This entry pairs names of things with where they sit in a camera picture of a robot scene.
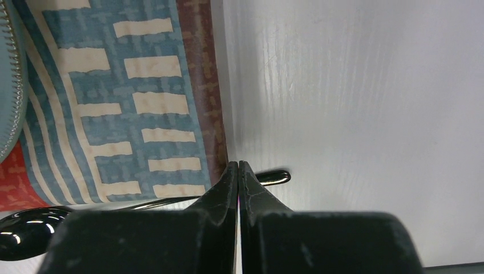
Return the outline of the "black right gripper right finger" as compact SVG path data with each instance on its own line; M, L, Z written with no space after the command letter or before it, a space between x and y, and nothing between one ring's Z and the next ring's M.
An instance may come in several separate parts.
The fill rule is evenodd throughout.
M422 273L409 233L385 212L293 211L238 173L244 273Z

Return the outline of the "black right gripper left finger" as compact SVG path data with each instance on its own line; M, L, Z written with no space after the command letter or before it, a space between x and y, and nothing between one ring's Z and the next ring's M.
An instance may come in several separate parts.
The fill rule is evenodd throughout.
M178 211L76 211L39 273L234 273L238 165Z

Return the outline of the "striped patchwork placemat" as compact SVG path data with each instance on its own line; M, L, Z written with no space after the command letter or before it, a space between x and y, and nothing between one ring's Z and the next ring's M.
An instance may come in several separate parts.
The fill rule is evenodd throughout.
M227 149L210 1L13 1L27 105L1 210L201 195Z

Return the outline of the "black spoon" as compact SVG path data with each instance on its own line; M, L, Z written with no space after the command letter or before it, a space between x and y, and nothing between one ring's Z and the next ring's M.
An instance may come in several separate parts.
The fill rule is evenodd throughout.
M291 180L287 170L255 174L263 186L284 184ZM198 199L201 196L163 198L115 210L146 210ZM46 252L55 230L73 210L68 207L44 207L19 211L1 219L1 261L19 261Z

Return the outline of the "teal ceramic plate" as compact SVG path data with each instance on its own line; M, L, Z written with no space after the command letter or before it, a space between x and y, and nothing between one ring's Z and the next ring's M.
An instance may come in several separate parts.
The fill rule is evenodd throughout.
M25 119L27 58L13 1L1 1L1 161L13 150Z

